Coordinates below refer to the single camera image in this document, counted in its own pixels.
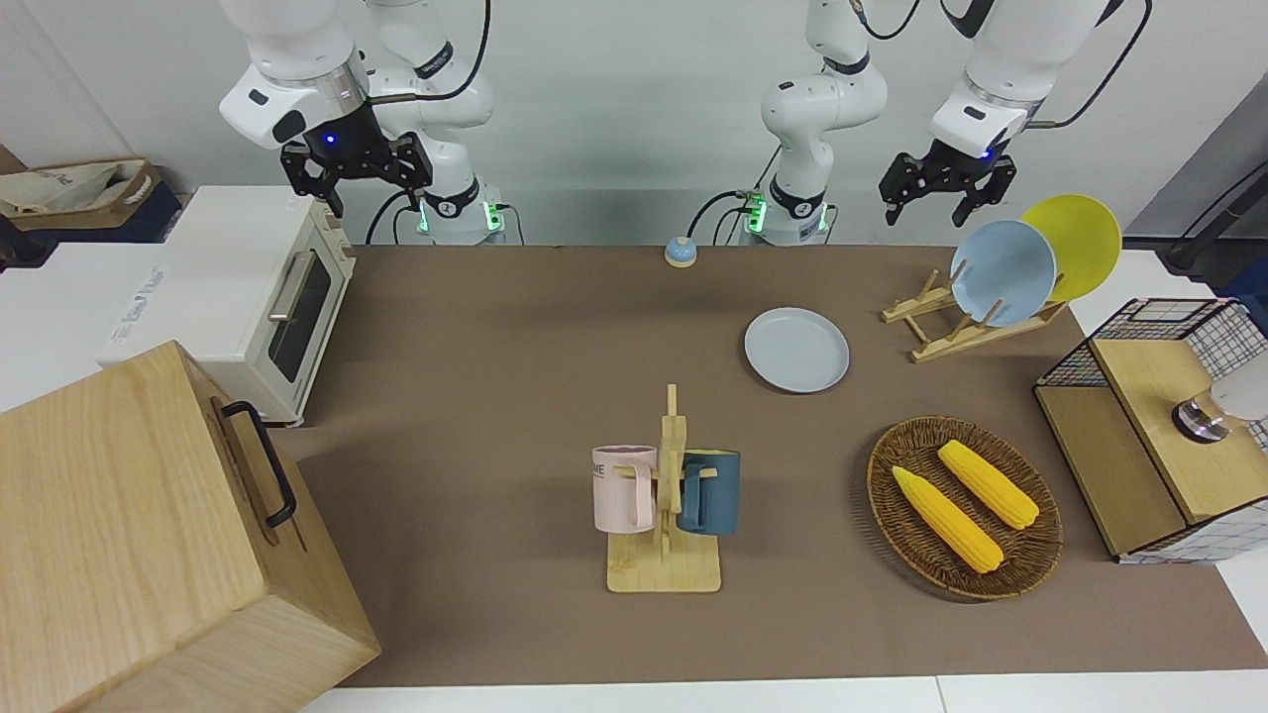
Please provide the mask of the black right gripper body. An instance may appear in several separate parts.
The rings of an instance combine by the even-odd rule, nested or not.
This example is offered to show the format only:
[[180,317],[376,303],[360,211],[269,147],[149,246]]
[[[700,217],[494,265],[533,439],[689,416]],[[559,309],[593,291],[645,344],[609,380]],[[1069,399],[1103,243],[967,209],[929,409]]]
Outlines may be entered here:
[[281,145],[281,170],[301,197],[332,197],[337,181],[379,179],[407,186],[407,167],[385,138],[372,103],[353,113],[290,136]]

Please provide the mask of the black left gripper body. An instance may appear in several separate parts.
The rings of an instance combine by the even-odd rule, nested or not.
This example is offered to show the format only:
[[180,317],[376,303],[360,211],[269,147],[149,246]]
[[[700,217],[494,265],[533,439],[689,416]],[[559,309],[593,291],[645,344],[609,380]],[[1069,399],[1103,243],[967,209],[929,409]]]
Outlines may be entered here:
[[907,204],[935,192],[955,193],[971,204],[998,204],[1017,175],[1006,142],[987,154],[961,154],[935,140],[927,154],[896,154],[880,180],[880,195],[888,204]]

